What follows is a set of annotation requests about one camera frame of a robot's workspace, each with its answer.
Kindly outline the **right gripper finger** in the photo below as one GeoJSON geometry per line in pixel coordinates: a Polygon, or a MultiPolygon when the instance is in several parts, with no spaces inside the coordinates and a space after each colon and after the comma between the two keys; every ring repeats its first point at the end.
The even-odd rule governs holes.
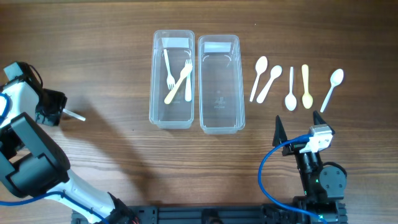
{"type": "Polygon", "coordinates": [[[313,122],[314,125],[321,125],[321,124],[327,125],[331,129],[332,134],[335,134],[335,130],[320,116],[317,110],[313,112],[313,122]]]}
{"type": "Polygon", "coordinates": [[[272,145],[274,147],[276,147],[276,146],[278,146],[278,145],[280,145],[280,144],[282,144],[282,143],[284,143],[286,141],[288,141],[286,132],[284,130],[284,127],[283,127],[282,121],[280,119],[280,116],[277,115],[275,117],[275,132],[274,132],[274,138],[273,138],[273,141],[272,141],[272,145]]]}

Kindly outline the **yellow plastic fork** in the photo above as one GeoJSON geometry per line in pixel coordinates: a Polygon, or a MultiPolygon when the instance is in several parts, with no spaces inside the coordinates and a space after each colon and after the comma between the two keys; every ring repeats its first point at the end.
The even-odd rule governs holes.
{"type": "Polygon", "coordinates": [[[173,87],[172,90],[168,93],[168,95],[164,99],[164,103],[166,105],[170,104],[172,100],[174,99],[180,85],[182,84],[183,80],[187,78],[187,76],[192,72],[193,70],[193,65],[191,60],[187,60],[184,68],[180,72],[180,78],[178,79],[177,83],[173,87]]]}

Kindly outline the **slanted white plastic fork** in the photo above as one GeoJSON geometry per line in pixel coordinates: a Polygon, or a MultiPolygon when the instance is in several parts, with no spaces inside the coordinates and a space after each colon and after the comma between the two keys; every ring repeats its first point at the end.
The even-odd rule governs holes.
{"type": "Polygon", "coordinates": [[[175,86],[175,79],[172,76],[172,73],[170,71],[169,56],[168,56],[167,49],[163,49],[163,52],[164,52],[165,66],[167,69],[167,79],[166,79],[167,87],[169,90],[172,90],[175,86]]]}

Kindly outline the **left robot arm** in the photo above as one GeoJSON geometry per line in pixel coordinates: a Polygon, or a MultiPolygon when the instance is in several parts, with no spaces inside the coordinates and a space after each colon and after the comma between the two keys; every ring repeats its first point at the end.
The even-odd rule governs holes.
{"type": "Polygon", "coordinates": [[[26,112],[11,110],[14,100],[1,94],[1,182],[19,206],[54,200],[83,215],[89,223],[139,223],[138,216],[109,192],[94,188],[70,168],[60,146],[26,112]]]}

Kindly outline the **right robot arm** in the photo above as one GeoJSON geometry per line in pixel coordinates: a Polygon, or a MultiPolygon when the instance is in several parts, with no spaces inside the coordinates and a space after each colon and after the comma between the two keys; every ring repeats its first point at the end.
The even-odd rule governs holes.
{"type": "Polygon", "coordinates": [[[295,214],[293,223],[347,223],[348,216],[344,199],[347,184],[346,170],[335,162],[323,162],[320,152],[331,145],[334,129],[313,112],[314,125],[309,138],[288,143],[283,147],[283,156],[294,156],[300,174],[303,197],[294,197],[292,206],[315,214],[295,214]]]}

